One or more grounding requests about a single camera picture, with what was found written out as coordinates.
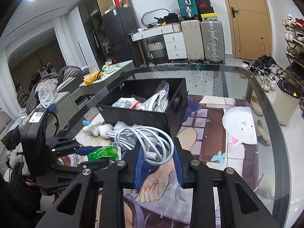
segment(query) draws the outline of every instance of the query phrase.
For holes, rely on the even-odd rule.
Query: white cable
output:
[[[139,140],[143,153],[144,161],[159,166],[170,161],[174,153],[174,144],[170,136],[164,131],[147,126],[136,128],[123,128],[121,130],[111,130],[105,133],[108,137],[113,138],[115,143],[122,148],[133,150],[136,141]]]

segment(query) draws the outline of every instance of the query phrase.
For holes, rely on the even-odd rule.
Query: screw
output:
[[[124,166],[126,164],[126,162],[124,160],[119,160],[116,163],[118,166]]]
[[[191,161],[191,164],[194,166],[198,166],[201,162],[199,162],[198,160],[194,159]]]
[[[87,175],[91,174],[91,170],[90,169],[84,169],[82,171],[82,174],[85,175],[85,176],[87,176]]]
[[[232,175],[234,173],[234,169],[232,169],[232,168],[229,167],[229,168],[226,169],[226,172],[228,174]]]

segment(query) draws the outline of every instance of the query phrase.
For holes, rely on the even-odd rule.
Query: trash can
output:
[[[301,92],[298,87],[287,80],[279,80],[273,109],[275,110],[279,122],[285,126],[291,119],[297,105],[299,104]]]
[[[164,42],[156,42],[148,45],[148,50],[150,52],[151,58],[154,61],[154,64],[162,64],[168,61],[166,56],[166,46]]]

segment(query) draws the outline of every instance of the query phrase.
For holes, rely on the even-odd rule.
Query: gray sofa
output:
[[[13,125],[14,120],[10,118],[9,115],[3,110],[0,110],[0,139],[2,139],[10,127]],[[0,141],[0,174],[4,175],[5,171],[8,169],[6,165],[6,152],[7,149],[3,145],[3,143]]]

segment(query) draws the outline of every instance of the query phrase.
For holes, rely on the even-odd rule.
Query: black refrigerator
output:
[[[131,7],[114,8],[102,17],[102,23],[114,62],[133,60],[135,67],[143,64],[138,42],[133,42],[129,35],[131,31],[138,29],[133,9]]]

